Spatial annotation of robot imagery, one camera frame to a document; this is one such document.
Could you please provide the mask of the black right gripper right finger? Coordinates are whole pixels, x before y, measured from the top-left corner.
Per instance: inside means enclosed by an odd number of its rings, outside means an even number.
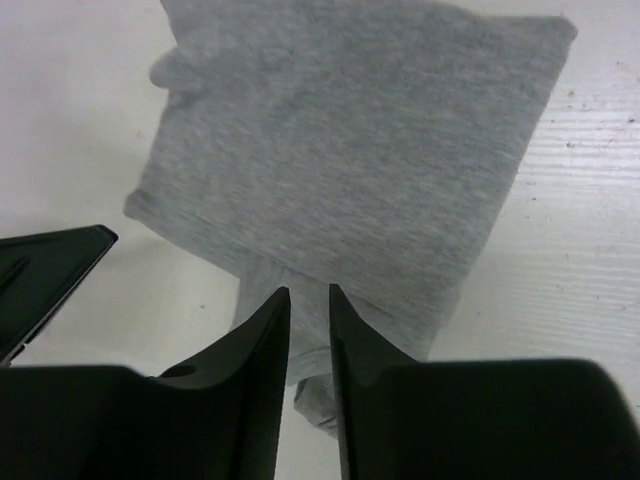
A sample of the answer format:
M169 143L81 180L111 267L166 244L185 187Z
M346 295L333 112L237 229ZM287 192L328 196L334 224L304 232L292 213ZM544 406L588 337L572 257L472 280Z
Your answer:
M582 359L421 363L329 288L346 479L635 479L639 431Z

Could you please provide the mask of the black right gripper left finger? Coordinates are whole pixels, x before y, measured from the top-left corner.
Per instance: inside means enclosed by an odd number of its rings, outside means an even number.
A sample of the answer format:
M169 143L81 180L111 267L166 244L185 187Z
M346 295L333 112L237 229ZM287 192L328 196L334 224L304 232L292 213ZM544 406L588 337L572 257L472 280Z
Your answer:
M270 479L290 296L157 377L118 366L1 372L5 479Z

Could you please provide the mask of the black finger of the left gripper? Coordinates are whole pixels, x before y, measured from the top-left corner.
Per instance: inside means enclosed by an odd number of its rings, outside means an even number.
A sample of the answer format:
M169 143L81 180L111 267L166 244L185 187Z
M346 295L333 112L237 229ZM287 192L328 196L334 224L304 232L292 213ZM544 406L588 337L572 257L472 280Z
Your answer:
M104 225L1 240L1 364L41 332L118 241Z

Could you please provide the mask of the grey tank top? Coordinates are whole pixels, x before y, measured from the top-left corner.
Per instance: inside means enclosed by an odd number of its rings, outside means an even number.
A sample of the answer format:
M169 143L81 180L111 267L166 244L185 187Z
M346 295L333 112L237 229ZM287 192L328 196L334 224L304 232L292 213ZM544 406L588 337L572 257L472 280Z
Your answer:
M433 1L167 1L168 93L124 212L239 279L234 320L291 295L287 381L337 433L329 288L427 356L453 315L576 27Z

